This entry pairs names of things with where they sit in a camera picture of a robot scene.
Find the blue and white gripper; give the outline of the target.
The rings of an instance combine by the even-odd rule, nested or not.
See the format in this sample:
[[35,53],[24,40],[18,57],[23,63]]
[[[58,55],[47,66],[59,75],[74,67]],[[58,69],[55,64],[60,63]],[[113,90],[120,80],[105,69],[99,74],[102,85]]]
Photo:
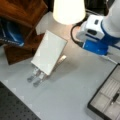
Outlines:
[[76,38],[83,42],[83,49],[98,55],[108,53],[109,35],[103,29],[102,22],[103,16],[90,15],[76,34]]

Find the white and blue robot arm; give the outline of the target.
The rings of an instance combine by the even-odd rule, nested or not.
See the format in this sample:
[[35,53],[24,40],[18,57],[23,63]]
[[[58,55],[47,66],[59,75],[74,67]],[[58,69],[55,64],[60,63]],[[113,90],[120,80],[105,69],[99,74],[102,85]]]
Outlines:
[[120,57],[120,0],[115,0],[106,16],[90,15],[76,34],[78,46],[108,58]]

